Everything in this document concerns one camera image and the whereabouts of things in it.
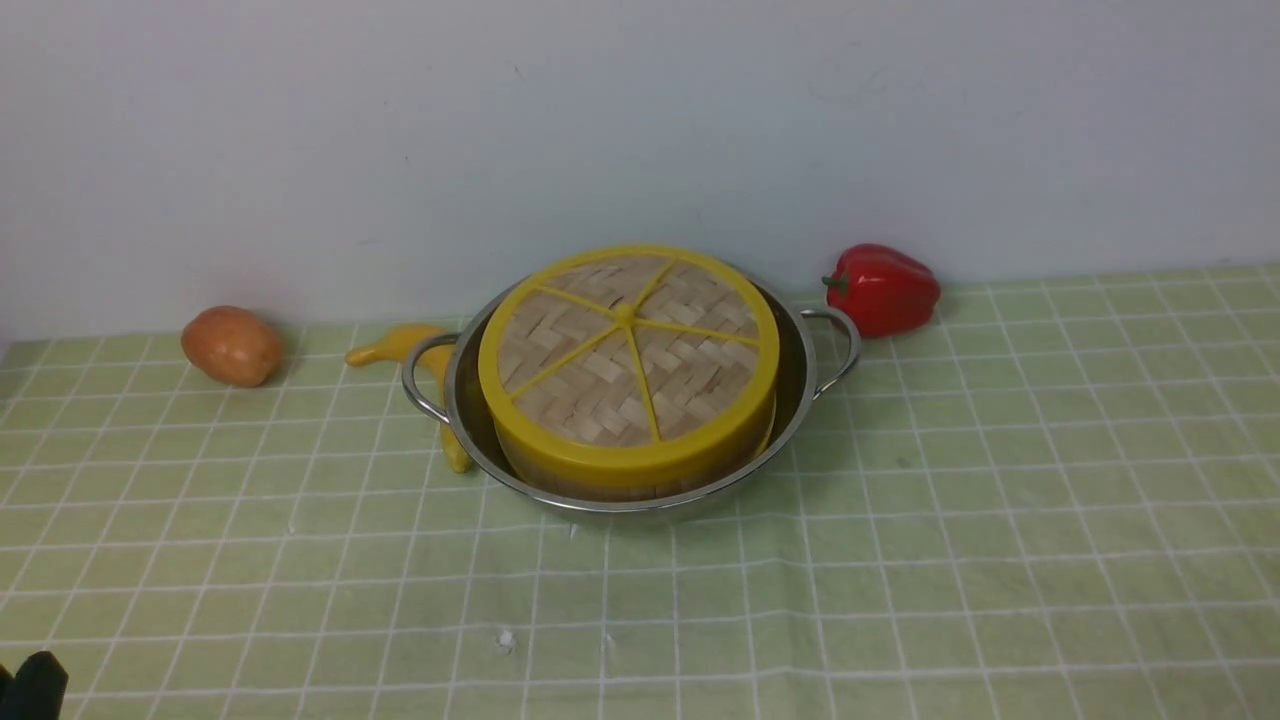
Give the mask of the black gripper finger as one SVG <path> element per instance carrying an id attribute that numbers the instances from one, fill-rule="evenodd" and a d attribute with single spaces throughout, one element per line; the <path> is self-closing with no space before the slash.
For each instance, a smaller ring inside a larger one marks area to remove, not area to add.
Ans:
<path id="1" fill-rule="evenodd" d="M 50 651 L 32 653 L 15 673 L 8 673 L 8 717 L 58 720 L 69 676 Z"/>
<path id="2" fill-rule="evenodd" d="M 12 687 L 13 687 L 13 675 L 4 666 L 0 666 L 1 719 L 8 719 L 6 698 L 10 694 Z"/>

